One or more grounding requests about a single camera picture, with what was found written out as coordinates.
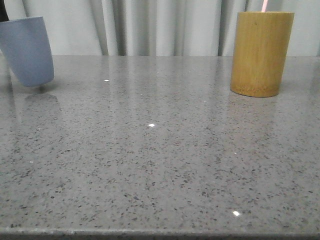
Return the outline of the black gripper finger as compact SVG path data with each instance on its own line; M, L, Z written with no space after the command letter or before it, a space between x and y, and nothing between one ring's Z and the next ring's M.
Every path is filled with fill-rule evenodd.
M9 21L4 0L0 0L0 22Z

